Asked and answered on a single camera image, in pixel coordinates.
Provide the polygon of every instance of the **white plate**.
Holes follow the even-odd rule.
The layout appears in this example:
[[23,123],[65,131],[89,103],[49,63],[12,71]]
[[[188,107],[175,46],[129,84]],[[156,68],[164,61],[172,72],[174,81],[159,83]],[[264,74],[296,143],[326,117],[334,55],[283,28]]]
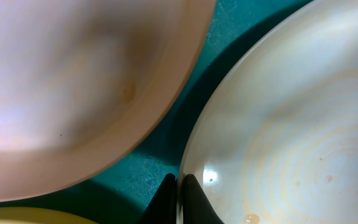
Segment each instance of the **white plate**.
[[313,1],[246,53],[181,171],[224,223],[358,223],[358,1]]
[[160,121],[214,0],[0,0],[0,201],[106,169]]

